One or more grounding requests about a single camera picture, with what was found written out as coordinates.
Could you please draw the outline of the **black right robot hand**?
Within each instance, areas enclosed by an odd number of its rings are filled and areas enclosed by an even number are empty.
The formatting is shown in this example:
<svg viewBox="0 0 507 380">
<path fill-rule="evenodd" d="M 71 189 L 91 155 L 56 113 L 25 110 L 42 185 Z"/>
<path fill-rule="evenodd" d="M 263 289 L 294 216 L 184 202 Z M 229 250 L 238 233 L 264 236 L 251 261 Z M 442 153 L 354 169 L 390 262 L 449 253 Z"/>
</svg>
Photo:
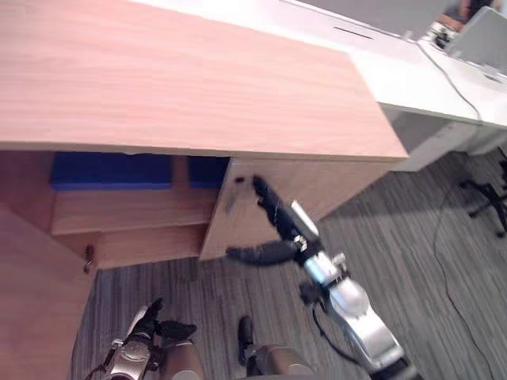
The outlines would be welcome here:
<svg viewBox="0 0 507 380">
<path fill-rule="evenodd" d="M 250 247 L 229 247 L 227 258 L 256 267 L 273 266 L 295 261 L 304 266 L 306 260 L 323 250 L 317 232 L 311 230 L 262 177 L 253 177 L 253 188 L 258 196 L 257 205 L 265 210 L 268 220 L 280 236 Z"/>
</svg>

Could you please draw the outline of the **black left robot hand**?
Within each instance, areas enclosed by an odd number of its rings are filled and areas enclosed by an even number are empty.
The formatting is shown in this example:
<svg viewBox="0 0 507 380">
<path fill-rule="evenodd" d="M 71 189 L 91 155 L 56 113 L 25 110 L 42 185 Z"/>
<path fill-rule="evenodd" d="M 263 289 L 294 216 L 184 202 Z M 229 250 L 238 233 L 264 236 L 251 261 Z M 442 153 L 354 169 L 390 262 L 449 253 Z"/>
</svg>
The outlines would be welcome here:
<svg viewBox="0 0 507 380">
<path fill-rule="evenodd" d="M 149 340 L 154 339 L 158 328 L 158 313 L 163 307 L 163 298 L 157 298 L 147 307 L 144 315 L 134 324 L 128 338 L 142 337 Z"/>
</svg>

